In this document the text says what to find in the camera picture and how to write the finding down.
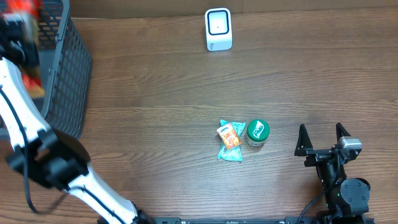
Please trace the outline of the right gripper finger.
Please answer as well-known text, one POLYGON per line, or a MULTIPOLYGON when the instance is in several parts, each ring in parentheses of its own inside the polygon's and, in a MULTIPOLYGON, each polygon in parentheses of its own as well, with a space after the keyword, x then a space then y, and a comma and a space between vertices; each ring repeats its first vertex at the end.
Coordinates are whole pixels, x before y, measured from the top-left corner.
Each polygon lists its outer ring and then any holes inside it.
POLYGON ((312 151, 313 146, 304 124, 299 127, 298 141, 295 148, 294 156, 306 156, 308 151, 312 151))
POLYGON ((341 123, 336 123, 336 139, 339 141, 342 137, 350 137, 350 133, 341 123))

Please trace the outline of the orange tissue pack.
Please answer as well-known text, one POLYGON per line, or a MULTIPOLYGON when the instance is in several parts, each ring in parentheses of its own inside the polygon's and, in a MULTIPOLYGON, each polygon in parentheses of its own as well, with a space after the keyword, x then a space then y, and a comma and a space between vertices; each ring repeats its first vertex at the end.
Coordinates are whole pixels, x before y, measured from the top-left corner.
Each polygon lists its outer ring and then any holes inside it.
POLYGON ((228 151, 241 145, 241 140, 238 137, 232 123, 228 123, 219 127, 217 129, 217 133, 228 151))

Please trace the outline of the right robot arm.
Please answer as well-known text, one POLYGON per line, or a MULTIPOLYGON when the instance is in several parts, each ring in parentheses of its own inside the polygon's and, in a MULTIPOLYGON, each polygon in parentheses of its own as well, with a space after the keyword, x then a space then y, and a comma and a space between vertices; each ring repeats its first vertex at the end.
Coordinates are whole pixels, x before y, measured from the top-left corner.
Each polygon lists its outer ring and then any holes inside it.
POLYGON ((304 166, 315 167, 322 183, 322 192, 300 213, 297 223, 373 223, 365 218, 369 211, 370 183, 363 178, 347 178, 344 165, 355 160, 362 151, 361 141, 336 124, 336 144, 330 149, 314 149, 304 124, 299 127, 294 155, 304 157, 304 166), (327 209, 304 220, 308 209, 321 198, 327 209))

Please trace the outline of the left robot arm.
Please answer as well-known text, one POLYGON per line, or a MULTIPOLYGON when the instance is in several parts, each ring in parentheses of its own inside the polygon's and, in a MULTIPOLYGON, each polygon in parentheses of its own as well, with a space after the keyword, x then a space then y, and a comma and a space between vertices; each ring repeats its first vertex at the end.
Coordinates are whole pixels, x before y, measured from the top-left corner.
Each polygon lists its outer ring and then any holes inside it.
POLYGON ((14 150, 6 162, 23 175, 28 206, 37 211, 29 190, 29 182, 34 181, 82 200, 105 223, 153 223, 153 218, 99 177, 80 141, 53 129, 32 101, 22 74, 26 67, 39 66, 36 25, 28 12, 1 14, 1 117, 14 150))

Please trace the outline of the teal snack packet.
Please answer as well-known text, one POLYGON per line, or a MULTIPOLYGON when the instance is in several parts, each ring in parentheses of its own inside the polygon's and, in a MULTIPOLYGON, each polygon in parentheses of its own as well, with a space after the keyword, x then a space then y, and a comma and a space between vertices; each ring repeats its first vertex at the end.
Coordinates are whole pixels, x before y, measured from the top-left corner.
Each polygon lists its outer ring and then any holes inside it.
MULTIPOLYGON (((234 122, 234 121, 227 121, 224 119, 220 120, 220 127, 223 125, 226 125, 228 123, 232 123, 238 137, 240 138, 244 128, 246 126, 246 123, 239 123, 239 122, 234 122)), ((237 161, 237 162, 242 162, 243 161, 243 157, 241 154, 241 148, 240 146, 228 151, 227 148, 225 147, 222 139, 221 139, 221 147, 220 147, 220 151, 218 153, 218 159, 224 159, 226 161, 237 161)))

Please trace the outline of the red spaghetti pasta package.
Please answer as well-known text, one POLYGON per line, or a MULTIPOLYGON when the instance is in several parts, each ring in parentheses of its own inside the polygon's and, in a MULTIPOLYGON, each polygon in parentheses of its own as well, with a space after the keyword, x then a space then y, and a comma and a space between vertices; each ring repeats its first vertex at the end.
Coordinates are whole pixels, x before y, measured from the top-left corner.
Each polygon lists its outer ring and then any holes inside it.
POLYGON ((10 0, 6 1, 7 16, 17 19, 21 34, 17 35, 21 42, 22 81, 32 98, 41 98, 45 90, 40 79, 39 59, 39 20, 42 8, 41 0, 10 0))

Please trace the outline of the green lid jar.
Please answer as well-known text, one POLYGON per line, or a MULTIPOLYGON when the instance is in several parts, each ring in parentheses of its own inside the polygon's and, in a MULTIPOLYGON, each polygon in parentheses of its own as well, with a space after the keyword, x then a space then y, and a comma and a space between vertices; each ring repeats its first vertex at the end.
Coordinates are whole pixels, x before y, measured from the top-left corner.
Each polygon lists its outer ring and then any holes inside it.
POLYGON ((254 119, 247 126, 245 140, 250 146, 260 147, 265 143, 269 134, 268 123, 262 119, 254 119))

